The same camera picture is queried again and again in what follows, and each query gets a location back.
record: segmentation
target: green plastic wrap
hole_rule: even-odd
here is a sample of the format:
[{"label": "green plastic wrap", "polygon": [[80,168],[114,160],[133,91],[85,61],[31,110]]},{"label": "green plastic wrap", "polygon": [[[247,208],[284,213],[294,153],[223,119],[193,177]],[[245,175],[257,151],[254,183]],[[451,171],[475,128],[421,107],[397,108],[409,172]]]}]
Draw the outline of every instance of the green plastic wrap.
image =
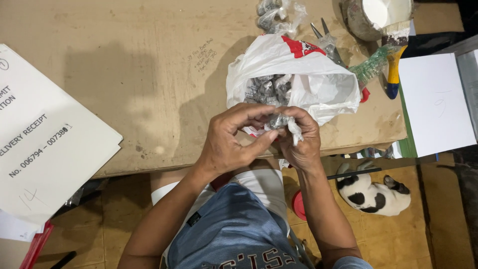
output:
[{"label": "green plastic wrap", "polygon": [[349,71],[357,76],[360,91],[366,87],[372,78],[380,75],[383,67],[387,65],[387,56],[398,52],[400,48],[400,46],[392,45],[379,47],[365,62],[349,68]]}]

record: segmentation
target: cardboard tabletop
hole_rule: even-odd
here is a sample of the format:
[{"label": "cardboard tabletop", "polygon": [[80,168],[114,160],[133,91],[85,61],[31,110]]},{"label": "cardboard tabletop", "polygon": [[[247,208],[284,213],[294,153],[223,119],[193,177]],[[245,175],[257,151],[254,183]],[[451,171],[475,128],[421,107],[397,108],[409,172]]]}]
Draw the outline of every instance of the cardboard tabletop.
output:
[{"label": "cardboard tabletop", "polygon": [[[347,32],[339,1],[300,2],[309,21],[325,19],[348,66],[376,49]],[[226,109],[228,65],[262,33],[257,3],[3,0],[0,43],[124,136],[95,177],[183,167],[199,157],[209,120]],[[299,30],[297,39],[315,41],[307,23]],[[214,56],[198,63],[196,51],[205,48]],[[370,98],[356,114],[321,127],[324,155],[406,137],[400,97],[389,100],[380,80],[369,83]],[[241,135],[244,143],[253,139]],[[271,147],[263,157],[278,153]]]}]

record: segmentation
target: person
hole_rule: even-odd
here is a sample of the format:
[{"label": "person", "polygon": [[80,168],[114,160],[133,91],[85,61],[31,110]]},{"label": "person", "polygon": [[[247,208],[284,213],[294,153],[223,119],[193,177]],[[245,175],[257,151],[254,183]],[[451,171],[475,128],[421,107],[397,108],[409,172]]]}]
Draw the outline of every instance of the person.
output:
[{"label": "person", "polygon": [[[294,117],[304,140],[293,146],[286,128],[267,131],[248,146],[235,139],[244,126],[264,126],[271,113]],[[131,234],[118,268],[157,269],[164,255],[170,269],[306,269],[287,240],[279,165],[255,160],[277,137],[285,159],[297,169],[324,268],[370,269],[327,182],[317,122],[298,107],[246,103],[211,119],[191,168],[152,176],[154,206]],[[234,177],[215,192],[210,183],[230,171]]]}]

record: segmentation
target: black and white dog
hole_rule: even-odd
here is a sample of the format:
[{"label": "black and white dog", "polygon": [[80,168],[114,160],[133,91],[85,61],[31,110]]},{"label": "black and white dog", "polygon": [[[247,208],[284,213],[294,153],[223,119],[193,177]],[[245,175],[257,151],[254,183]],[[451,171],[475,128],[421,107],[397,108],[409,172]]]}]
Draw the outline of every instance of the black and white dog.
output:
[{"label": "black and white dog", "polygon": [[[364,162],[357,171],[375,168],[372,161]],[[351,172],[349,163],[343,163],[337,174]],[[392,177],[386,175],[383,184],[371,182],[369,174],[337,179],[340,196],[353,208],[385,216],[398,215],[410,205],[410,190]]]}]

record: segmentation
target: red print on plastic bag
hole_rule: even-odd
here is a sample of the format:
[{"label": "red print on plastic bag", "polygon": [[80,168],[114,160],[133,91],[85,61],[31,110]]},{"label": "red print on plastic bag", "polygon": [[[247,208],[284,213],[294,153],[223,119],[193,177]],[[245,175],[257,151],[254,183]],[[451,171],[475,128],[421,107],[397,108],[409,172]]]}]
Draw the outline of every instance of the red print on plastic bag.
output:
[{"label": "red print on plastic bag", "polygon": [[309,42],[292,40],[286,36],[282,36],[282,39],[289,45],[289,48],[291,48],[291,52],[294,53],[294,58],[304,57],[314,51],[320,52],[323,55],[326,54],[322,49]]}]

